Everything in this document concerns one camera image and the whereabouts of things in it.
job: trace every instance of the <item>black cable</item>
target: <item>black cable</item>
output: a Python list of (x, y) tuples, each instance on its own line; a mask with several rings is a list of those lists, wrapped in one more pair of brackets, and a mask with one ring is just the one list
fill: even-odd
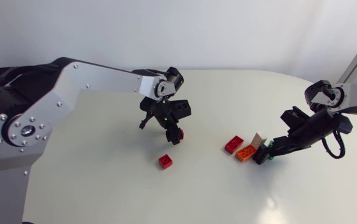
[(339, 146), (340, 146), (340, 154), (337, 156), (335, 154), (332, 153), (332, 151), (330, 151), (329, 149), (329, 146), (328, 144), (326, 143), (326, 139), (325, 138), (322, 138), (322, 144), (323, 144), (323, 147), (325, 147), (326, 149), (326, 152), (329, 153), (329, 155), (335, 159), (340, 159), (342, 158), (343, 156), (345, 156), (346, 154), (346, 148), (345, 148), (345, 144), (340, 136), (340, 132), (334, 130), (333, 131), (333, 135), (335, 136), (335, 139), (336, 141), (339, 143)]
[(147, 69), (149, 72), (153, 72), (153, 73), (159, 73), (159, 74), (162, 74), (162, 75), (168, 75), (169, 72), (162, 72), (162, 71), (158, 71), (158, 70), (155, 70), (155, 69)]

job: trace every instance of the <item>lego brick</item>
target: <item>lego brick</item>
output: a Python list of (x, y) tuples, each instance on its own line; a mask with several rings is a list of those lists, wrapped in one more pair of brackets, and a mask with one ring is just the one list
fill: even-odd
[(241, 139), (241, 138), (238, 137), (238, 136), (235, 136), (233, 139), (231, 139), (231, 140), (226, 144), (225, 149), (226, 149), (227, 152), (229, 152), (229, 153), (232, 154), (232, 153), (234, 153), (234, 151), (235, 151), (236, 149), (238, 149), (238, 148), (242, 145), (243, 142), (244, 142), (243, 139)]
[(236, 158), (238, 158), (238, 160), (240, 160), (241, 162), (244, 162), (250, 159), (256, 151), (257, 150), (252, 145), (248, 145), (245, 148), (236, 152)]
[(255, 149), (258, 149), (261, 144), (264, 144), (265, 141), (267, 140), (267, 136), (262, 132), (258, 131), (252, 142), (250, 143), (251, 146), (253, 146)]
[(159, 158), (159, 163), (165, 169), (173, 164), (173, 160), (166, 154)]

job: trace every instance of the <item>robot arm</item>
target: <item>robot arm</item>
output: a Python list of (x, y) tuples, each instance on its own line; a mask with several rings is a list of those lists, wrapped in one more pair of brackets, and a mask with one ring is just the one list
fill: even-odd
[[(332, 86), (328, 81), (322, 80), (306, 89), (305, 98), (315, 114), (309, 117), (296, 106), (285, 111), (281, 119), (290, 128), (288, 136), (275, 138), (268, 147), (260, 146), (253, 157), (256, 163), (262, 164), (267, 158), (309, 148), (319, 140), (331, 157), (340, 159), (345, 155), (345, 145), (340, 133), (350, 133), (353, 125), (342, 113), (357, 114), (357, 84)], [(340, 145), (338, 155), (330, 151), (325, 140), (331, 133)]]
[(170, 68), (123, 70), (59, 58), (47, 65), (0, 68), (0, 223), (22, 223), (31, 165), (44, 152), (52, 128), (73, 111), (81, 89), (144, 95), (141, 128), (155, 117), (168, 141), (179, 143), (178, 120), (191, 115), (187, 100), (169, 101), (183, 84)]

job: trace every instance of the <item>red lego brick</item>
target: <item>red lego brick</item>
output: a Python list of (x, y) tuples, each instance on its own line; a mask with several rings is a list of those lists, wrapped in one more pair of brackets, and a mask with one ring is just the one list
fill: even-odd
[(241, 162), (244, 162), (250, 159), (256, 151), (257, 150), (252, 145), (248, 145), (245, 148), (236, 152), (236, 158), (238, 158), (238, 160), (240, 160)]
[(225, 146), (225, 149), (227, 152), (229, 153), (234, 153), (234, 151), (236, 149), (238, 149), (240, 147), (240, 145), (242, 145), (243, 143), (243, 139), (241, 139), (240, 137), (238, 136), (235, 136), (233, 139), (231, 139)]
[(159, 163), (165, 169), (173, 164), (173, 160), (166, 154), (159, 158)]

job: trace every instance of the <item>table surface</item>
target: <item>table surface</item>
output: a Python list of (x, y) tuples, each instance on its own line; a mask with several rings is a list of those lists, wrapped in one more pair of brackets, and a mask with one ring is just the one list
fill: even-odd
[[(255, 70), (182, 70), (172, 100), (188, 99), (185, 139), (167, 142), (155, 119), (138, 128), (141, 95), (81, 92), (33, 165), (24, 221), (48, 223), (357, 223), (357, 116), (343, 135), (347, 152), (312, 148), (243, 163), (224, 150), (235, 135), (250, 144), (287, 134), (280, 115), (307, 114), (311, 83)], [(330, 136), (328, 143), (337, 153)], [(158, 158), (173, 165), (163, 170)]]

